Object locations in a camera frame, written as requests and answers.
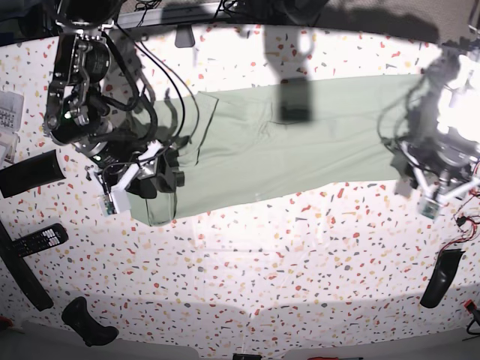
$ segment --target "black game controller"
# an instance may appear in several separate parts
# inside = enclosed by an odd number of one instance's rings
[[[67,305],[61,319],[82,337],[87,347],[107,345],[119,335],[119,330],[113,326],[102,326],[90,316],[83,296]]]

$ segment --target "gray floor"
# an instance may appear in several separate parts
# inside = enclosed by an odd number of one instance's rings
[[[194,5],[217,0],[163,0],[160,7]],[[317,27],[388,34],[443,44],[474,39],[468,20],[477,0],[330,0]],[[131,12],[128,0],[122,12]]]

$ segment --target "speckled white tabletop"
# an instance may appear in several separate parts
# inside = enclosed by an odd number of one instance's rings
[[[145,42],[193,92],[276,84],[301,76],[417,74],[439,54],[426,43],[381,35],[270,26],[193,29],[177,49],[165,31]],[[12,238],[60,221],[70,240],[26,259],[55,306],[36,311],[0,262],[0,314],[66,328],[60,314],[84,295],[93,316],[120,338],[193,347],[203,357],[302,347],[339,347],[465,326],[462,303],[479,300],[478,242],[439,307],[419,305],[435,252],[457,234],[452,203],[435,223],[416,211],[418,193],[393,181],[339,183],[238,205],[151,228],[124,213],[105,218],[85,179],[89,161],[58,148],[41,125],[57,40],[0,49],[0,85],[25,96],[16,161],[58,149],[67,178],[0,200]],[[169,84],[139,57],[157,98]],[[122,93],[106,80],[106,90]],[[473,201],[468,212],[478,210]]]

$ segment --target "black remote control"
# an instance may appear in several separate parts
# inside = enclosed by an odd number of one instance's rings
[[[63,244],[68,240],[67,232],[59,223],[34,232],[12,242],[18,257],[27,257],[43,250]]]

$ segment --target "green cloth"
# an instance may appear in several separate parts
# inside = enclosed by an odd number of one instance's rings
[[[196,95],[200,116],[186,99],[187,121],[181,132],[190,142],[180,150],[185,186],[144,200],[131,195],[131,214],[159,226],[237,204],[253,203],[319,188],[331,182],[396,179],[392,154],[380,143],[377,123],[392,136],[405,114],[400,100],[420,76],[369,76],[320,80]],[[158,138],[178,123],[178,100],[154,104]],[[141,112],[136,123],[148,124]]]

